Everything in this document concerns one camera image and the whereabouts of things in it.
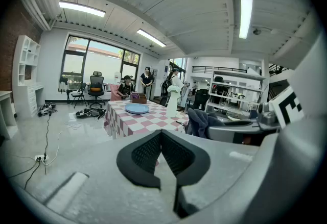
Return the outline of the black railing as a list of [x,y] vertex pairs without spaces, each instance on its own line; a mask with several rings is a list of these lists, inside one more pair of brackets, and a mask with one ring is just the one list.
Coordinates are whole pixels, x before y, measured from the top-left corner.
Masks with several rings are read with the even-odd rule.
[[192,66],[192,72],[195,73],[211,73],[214,70],[223,70],[223,71],[237,71],[243,72],[242,69],[230,68],[230,67],[220,67],[220,66]]

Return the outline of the white vase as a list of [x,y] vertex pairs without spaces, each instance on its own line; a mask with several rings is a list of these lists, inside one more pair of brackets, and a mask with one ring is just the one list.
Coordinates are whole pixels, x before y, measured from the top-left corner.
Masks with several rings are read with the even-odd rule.
[[179,92],[174,92],[174,91],[170,92],[170,98],[166,110],[166,116],[168,118],[172,118],[176,116],[179,96],[180,96]]

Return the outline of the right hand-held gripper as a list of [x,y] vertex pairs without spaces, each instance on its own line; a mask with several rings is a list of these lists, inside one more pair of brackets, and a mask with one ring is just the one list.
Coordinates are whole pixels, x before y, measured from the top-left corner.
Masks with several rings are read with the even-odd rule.
[[258,126],[253,120],[225,121],[225,126],[209,127],[208,139],[244,145],[261,145],[263,139],[304,118],[302,106],[293,88],[288,86],[276,97],[258,108]]

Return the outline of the white bookcase cabinet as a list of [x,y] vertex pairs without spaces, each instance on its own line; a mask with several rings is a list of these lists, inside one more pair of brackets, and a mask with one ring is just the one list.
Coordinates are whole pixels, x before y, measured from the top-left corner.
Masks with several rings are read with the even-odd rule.
[[12,66],[12,93],[18,118],[31,118],[44,102],[43,84],[37,81],[41,46],[26,35],[18,37]]

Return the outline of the black gear bundle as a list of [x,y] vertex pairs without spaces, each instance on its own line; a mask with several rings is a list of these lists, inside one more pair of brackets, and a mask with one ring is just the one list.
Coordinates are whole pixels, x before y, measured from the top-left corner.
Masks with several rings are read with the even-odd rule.
[[57,112],[55,103],[45,103],[41,105],[38,109],[38,116],[42,117],[45,115],[50,115],[53,112]]

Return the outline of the dark grey cloth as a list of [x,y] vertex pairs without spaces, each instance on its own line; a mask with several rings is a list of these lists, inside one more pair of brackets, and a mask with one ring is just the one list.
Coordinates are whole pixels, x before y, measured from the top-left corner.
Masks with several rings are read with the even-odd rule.
[[200,138],[209,139],[209,127],[225,126],[215,113],[206,113],[200,109],[188,109],[188,124],[185,127],[185,133]]

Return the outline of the white shelf unit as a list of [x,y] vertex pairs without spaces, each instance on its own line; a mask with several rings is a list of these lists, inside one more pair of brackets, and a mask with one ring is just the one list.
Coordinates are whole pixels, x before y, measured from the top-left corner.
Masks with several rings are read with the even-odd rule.
[[259,107],[265,80],[252,68],[243,72],[212,71],[205,111],[219,111],[236,119],[248,118],[250,111]]

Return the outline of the white and black garment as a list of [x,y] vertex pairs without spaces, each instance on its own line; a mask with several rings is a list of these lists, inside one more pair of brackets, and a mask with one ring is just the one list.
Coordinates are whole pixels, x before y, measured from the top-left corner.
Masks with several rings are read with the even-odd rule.
[[66,92],[68,89],[68,78],[61,76],[59,79],[59,88],[58,91],[59,92]]

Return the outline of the pink checkered tablecloth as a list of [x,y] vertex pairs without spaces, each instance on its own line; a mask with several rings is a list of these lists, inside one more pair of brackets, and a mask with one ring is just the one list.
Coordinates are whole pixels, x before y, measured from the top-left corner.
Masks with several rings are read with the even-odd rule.
[[175,117],[166,116],[166,107],[148,101],[149,112],[132,114],[125,110],[130,101],[109,101],[106,108],[104,129],[113,139],[128,137],[134,134],[146,133],[160,129],[184,131],[188,116],[177,112]]

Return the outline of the white desk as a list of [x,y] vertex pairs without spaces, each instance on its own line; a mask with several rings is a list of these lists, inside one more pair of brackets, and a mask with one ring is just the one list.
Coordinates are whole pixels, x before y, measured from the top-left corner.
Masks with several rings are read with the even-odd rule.
[[0,135],[5,139],[12,139],[18,131],[12,111],[11,91],[0,91]]

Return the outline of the black folding chair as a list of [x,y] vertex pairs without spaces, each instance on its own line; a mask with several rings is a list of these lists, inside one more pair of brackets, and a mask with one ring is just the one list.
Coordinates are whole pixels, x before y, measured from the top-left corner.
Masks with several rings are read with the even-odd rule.
[[66,91],[67,102],[69,104],[74,104],[74,108],[78,102],[82,102],[87,106],[87,101],[85,99],[84,90],[86,88],[86,83],[82,83],[78,90],[69,89]]

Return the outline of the black framed window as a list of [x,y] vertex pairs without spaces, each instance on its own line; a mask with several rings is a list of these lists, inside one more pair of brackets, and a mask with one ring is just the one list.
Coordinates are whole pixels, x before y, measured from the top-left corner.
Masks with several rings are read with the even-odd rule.
[[68,89],[89,84],[94,71],[100,71],[104,84],[119,84],[124,76],[136,82],[140,54],[110,44],[69,35],[62,59],[61,74],[68,78]]

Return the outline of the wooden compartment box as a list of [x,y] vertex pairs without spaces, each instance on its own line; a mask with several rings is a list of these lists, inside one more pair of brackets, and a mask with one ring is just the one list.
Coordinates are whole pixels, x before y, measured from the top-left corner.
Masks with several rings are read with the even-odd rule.
[[143,93],[138,93],[138,94],[140,96],[139,99],[131,98],[131,96],[130,96],[131,102],[136,103],[136,104],[146,104],[147,103],[146,95]]

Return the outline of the long ceiling light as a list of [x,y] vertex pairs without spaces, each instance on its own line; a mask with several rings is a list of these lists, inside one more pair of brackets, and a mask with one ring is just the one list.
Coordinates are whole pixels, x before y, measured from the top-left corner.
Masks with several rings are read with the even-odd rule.
[[137,33],[144,36],[145,38],[149,39],[150,41],[156,43],[157,45],[159,45],[161,47],[166,47],[166,44],[164,44],[163,42],[161,42],[160,40],[158,40],[157,38],[155,38],[154,36],[152,36],[151,34],[147,33],[146,31],[144,31],[142,29],[138,29]]
[[241,18],[239,38],[246,39],[250,28],[253,0],[240,0],[241,4]]
[[85,6],[85,5],[81,5],[81,4],[76,4],[76,3],[71,3],[71,2],[65,2],[65,1],[60,1],[59,2],[59,7],[60,8],[64,8],[64,9],[70,9],[70,10],[76,10],[76,11],[80,11],[80,12],[85,12],[88,14],[92,14],[98,17],[104,17],[105,15],[105,11],[93,8],[93,7],[89,7],[89,6]]

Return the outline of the blue round bowl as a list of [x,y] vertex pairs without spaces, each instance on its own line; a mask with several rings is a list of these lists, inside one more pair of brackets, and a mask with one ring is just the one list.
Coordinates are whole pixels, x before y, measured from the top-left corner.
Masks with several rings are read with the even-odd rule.
[[125,111],[131,114],[145,114],[149,112],[149,106],[145,104],[130,103],[125,105]]

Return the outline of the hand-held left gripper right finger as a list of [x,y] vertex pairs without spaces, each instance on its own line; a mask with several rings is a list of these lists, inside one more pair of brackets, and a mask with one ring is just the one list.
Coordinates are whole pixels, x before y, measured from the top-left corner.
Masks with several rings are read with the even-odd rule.
[[175,131],[161,132],[159,218],[240,218],[256,190],[242,174],[256,146],[219,142]]

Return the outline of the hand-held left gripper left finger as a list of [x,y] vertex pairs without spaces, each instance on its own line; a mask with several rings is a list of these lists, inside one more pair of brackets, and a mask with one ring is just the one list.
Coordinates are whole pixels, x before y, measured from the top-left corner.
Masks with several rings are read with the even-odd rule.
[[133,185],[119,171],[116,158],[137,134],[94,145],[62,158],[36,186],[13,188],[42,223],[174,223],[172,204],[156,188]]

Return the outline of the black mesh office chair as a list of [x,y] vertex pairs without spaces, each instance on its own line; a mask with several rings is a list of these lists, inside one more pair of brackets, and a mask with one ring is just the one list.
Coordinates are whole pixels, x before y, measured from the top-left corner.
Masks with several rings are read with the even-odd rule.
[[[90,108],[94,108],[95,105],[98,105],[100,108],[105,104],[104,102],[100,102],[99,99],[101,96],[105,94],[105,87],[103,85],[104,77],[100,71],[94,71],[93,74],[90,76],[90,84],[87,86],[87,93],[89,96],[94,97],[94,101],[89,104]],[[91,92],[90,88],[96,87],[101,88],[101,92]]]

